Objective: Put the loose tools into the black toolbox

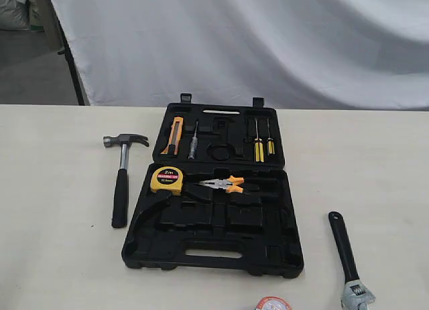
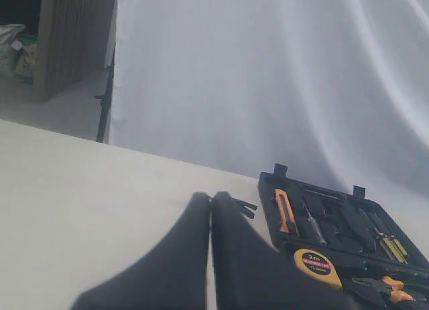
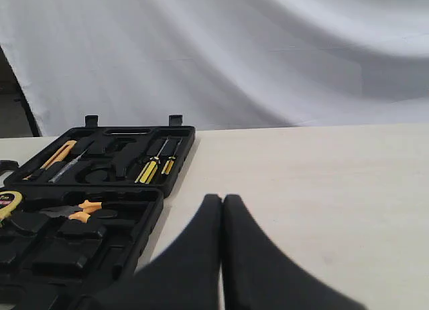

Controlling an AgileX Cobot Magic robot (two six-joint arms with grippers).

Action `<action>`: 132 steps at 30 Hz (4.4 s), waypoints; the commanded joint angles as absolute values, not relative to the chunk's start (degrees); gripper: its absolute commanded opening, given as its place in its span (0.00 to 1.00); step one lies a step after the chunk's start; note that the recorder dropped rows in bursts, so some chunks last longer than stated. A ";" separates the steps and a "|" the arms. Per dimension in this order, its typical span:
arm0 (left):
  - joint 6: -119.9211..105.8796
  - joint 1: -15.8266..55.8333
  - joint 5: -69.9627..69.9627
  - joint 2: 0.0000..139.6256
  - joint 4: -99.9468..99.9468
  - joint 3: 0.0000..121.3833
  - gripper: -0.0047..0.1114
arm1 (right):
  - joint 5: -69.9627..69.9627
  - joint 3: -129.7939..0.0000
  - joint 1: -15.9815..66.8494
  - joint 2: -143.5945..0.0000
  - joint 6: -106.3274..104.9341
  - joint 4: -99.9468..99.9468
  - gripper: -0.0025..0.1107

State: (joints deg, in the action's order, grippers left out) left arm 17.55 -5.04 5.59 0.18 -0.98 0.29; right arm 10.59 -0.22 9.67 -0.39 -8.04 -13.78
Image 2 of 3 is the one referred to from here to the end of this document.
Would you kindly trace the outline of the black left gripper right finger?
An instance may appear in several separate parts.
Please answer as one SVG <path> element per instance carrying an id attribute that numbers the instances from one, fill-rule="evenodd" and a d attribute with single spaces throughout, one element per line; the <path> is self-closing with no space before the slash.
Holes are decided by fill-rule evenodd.
<path id="1" fill-rule="evenodd" d="M 358 309 L 347 294 L 306 275 L 244 219 L 229 193 L 211 202 L 218 309 Z"/>

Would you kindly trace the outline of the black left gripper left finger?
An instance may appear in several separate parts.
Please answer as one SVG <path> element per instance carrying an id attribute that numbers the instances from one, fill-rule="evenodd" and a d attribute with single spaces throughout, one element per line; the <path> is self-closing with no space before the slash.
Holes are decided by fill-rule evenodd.
<path id="1" fill-rule="evenodd" d="M 170 231 L 142 258 L 82 293 L 73 309 L 206 309 L 210 200 L 192 195 Z"/>

